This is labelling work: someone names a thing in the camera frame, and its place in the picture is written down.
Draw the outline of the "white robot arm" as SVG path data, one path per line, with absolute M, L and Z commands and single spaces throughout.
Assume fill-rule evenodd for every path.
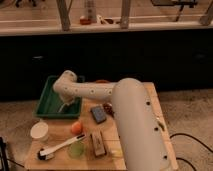
M 61 100 L 74 97 L 110 101 L 128 171 L 173 171 L 151 100 L 144 84 L 134 78 L 114 83 L 77 83 L 64 71 L 53 89 Z

